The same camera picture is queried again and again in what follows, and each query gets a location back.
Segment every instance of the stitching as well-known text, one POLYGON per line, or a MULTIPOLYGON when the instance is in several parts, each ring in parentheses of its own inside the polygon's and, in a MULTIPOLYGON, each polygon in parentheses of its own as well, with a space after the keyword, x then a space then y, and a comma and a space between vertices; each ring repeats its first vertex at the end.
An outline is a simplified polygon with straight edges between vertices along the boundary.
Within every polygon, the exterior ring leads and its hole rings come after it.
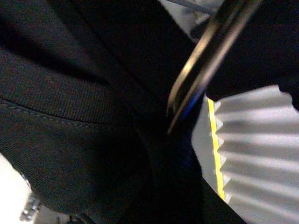
POLYGON ((19 111, 19 112, 22 112, 22 113, 29 113, 30 115, 33 115, 33 116, 36 116, 36 117, 41 117, 41 118, 44 118, 44 119, 47 119, 47 120, 52 120, 52 121, 55 121, 55 122, 59 122, 59 123, 62 123, 62 124, 68 124, 68 125, 74 125, 74 126, 79 126, 79 127, 91 127, 91 128, 96 128, 95 126, 88 126, 88 125, 79 125, 79 124, 75 124, 75 123, 66 123, 64 121, 60 121, 60 120, 57 120, 57 119, 52 119, 52 118, 48 118, 48 117, 45 117, 45 116, 41 116, 41 115, 38 115, 38 114, 35 114, 35 113, 31 113, 31 112, 28 112, 28 111, 24 111, 24 110, 21 110, 21 109, 16 109, 16 107, 13 107, 13 106, 9 106, 7 104, 4 104, 4 103, 0 103, 1 106, 5 106, 9 109, 13 109, 13 110, 16 110, 16 111, 19 111))

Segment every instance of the yellow line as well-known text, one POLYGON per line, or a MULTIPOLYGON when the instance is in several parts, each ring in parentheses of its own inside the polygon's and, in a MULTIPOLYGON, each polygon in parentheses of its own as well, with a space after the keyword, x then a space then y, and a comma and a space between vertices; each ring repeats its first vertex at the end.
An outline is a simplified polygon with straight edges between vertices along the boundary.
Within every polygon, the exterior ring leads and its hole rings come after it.
POLYGON ((212 140, 213 140, 214 157, 215 157, 218 195, 221 197, 223 201, 225 201, 224 191, 223 191, 223 176, 220 171, 221 160, 220 160, 220 155, 218 153, 219 142, 218 142, 218 136, 216 134, 217 125, 216 125, 216 118, 215 118, 214 102, 211 99, 208 99, 208 103, 209 103, 209 113, 210 113, 211 129, 212 129, 212 140))

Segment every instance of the white surface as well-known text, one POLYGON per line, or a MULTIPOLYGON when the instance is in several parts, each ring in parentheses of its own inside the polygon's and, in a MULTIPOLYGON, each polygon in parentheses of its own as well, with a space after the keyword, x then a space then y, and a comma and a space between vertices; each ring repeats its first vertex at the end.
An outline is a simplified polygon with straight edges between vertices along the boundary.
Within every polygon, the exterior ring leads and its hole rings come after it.
POLYGON ((278 86, 225 98, 216 111, 227 203, 255 224, 299 223, 299 113, 278 86))
POLYGON ((0 223, 32 224, 19 220, 31 192, 21 175, 0 154, 0 223))

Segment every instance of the black fabric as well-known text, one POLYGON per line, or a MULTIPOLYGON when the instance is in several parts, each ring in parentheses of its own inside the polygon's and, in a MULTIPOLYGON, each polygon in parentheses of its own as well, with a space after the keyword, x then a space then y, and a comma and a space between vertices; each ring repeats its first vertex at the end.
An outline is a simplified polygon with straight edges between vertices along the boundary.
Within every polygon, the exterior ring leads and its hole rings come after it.
POLYGON ((129 74, 162 102, 164 113, 194 43, 156 0, 71 2, 129 74))
POLYGON ((49 115, 110 125, 132 125, 106 83, 66 76, 0 49, 0 97, 49 115))
MULTIPOLYGON (((161 159, 161 164, 165 166, 160 173, 164 179, 160 180, 166 185, 163 190, 156 176, 153 176, 152 183, 149 180, 148 190, 154 192, 145 190, 144 194, 154 195, 155 200, 145 203, 145 206, 154 206, 149 219, 153 214, 154 220, 164 215, 164 223, 200 223, 201 172, 190 144, 191 129, 183 129, 182 126, 177 135, 167 137, 165 134, 168 94, 193 51, 194 44, 155 0, 62 1, 63 7, 56 1, 50 2, 53 8, 45 1, 9 1, 8 4, 0 4, 4 28, 1 30, 1 40, 4 40, 1 50, 7 62, 1 67, 1 70, 4 69, 1 74, 8 77, 6 82, 4 76, 1 86, 7 88, 3 91, 2 97, 6 99, 2 100, 0 110, 0 128, 5 130, 1 131, 0 136, 2 153, 26 175, 35 192, 49 208, 65 213, 80 213, 96 205, 95 201, 100 201, 104 195, 112 193, 113 190, 108 189, 117 188, 116 183, 122 183, 136 170, 146 167, 143 144, 151 159, 151 153, 154 153, 152 142, 156 144, 153 146, 156 152, 162 151, 162 155, 157 155, 160 158, 156 159, 161 159), (26 43, 30 44, 30 48, 24 48, 26 43), (13 57, 18 63, 8 58, 11 53, 14 53, 13 57), (35 62, 28 63, 17 55, 35 62), (18 71, 22 67, 22 73, 13 70, 8 63, 20 65, 18 71), (52 75, 60 82, 54 83, 50 77, 52 75), (91 82, 84 81, 81 86, 79 79, 74 77, 91 82), (127 106, 130 116, 126 116, 119 101, 117 103, 115 98, 105 95, 112 94, 108 84, 112 86, 113 94, 127 106), (60 91, 51 91, 64 87, 61 97, 60 91), (85 88, 89 91, 82 94, 85 88), (120 109, 114 111, 109 105, 120 109)), ((276 83, 273 78, 282 82, 285 74, 279 71, 284 69, 287 69, 287 74, 293 71, 292 74, 296 76, 297 57, 294 56, 298 45, 294 27, 290 26, 291 30, 288 30, 287 26, 274 23, 274 13, 268 12, 272 9, 269 6, 276 6, 274 11, 277 11, 281 3, 273 1, 270 4, 266 4, 261 12, 265 13, 264 17, 267 17, 267 13, 271 15, 270 21, 274 27, 276 25, 276 32, 280 34, 280 29, 283 29, 284 36, 268 35, 270 32, 276 34, 271 24, 266 26, 270 29, 259 27, 253 30, 252 34, 272 40, 266 43, 261 40, 262 44, 256 46, 256 52, 250 48, 254 46, 252 43, 259 41, 258 38, 250 39, 249 35, 240 38, 239 43, 243 48, 236 55, 230 52, 232 57, 228 56, 228 61, 224 62, 230 69, 220 75, 227 81, 215 79, 211 85, 214 90, 208 91, 208 94, 214 93, 211 95, 213 99, 276 83), (279 45, 267 45, 275 43, 276 38, 285 41, 279 42, 279 45), (277 46, 281 47, 280 54, 274 57, 270 49, 277 46), (262 54, 262 57, 253 56, 255 59, 248 61, 240 58, 240 55, 247 56, 252 52, 257 56, 262 54), (237 67, 253 67, 250 74, 267 79, 258 82, 253 78, 244 78, 246 76, 237 67), (241 78, 232 78, 230 74, 241 75, 241 78), (217 92, 220 84, 223 88, 217 92)), ((281 6, 283 12, 286 10, 286 18, 296 15, 298 8, 293 7, 292 11, 291 6, 291 1, 281 6)), ((277 17, 277 21, 281 21, 278 20, 282 19, 281 16, 277 17)), ((128 213, 125 217, 127 223, 130 223, 130 217, 133 218, 128 213)), ((231 223, 236 223, 234 218, 231 218, 231 223)))
POLYGON ((1 153, 44 205, 66 214, 83 212, 146 166, 130 126, 61 119, 1 100, 0 130, 1 153))
POLYGON ((278 84, 297 102, 298 27, 298 1, 264 1, 216 72, 207 89, 208 97, 217 101, 278 84))

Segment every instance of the yellow stripe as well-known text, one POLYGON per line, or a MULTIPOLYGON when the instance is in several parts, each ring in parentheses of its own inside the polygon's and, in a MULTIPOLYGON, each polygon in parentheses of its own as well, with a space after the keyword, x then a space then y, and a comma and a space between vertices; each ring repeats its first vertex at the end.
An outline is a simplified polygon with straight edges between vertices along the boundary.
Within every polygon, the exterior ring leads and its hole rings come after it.
POLYGON ((221 160, 220 160, 220 155, 218 153, 219 142, 218 142, 218 136, 216 134, 217 125, 216 125, 216 118, 215 118, 214 102, 211 99, 208 99, 208 103, 209 103, 209 113, 210 113, 211 129, 212 129, 212 140, 213 140, 214 157, 215 157, 218 195, 224 201, 225 198, 224 198, 224 191, 223 191, 223 176, 220 171, 221 160))

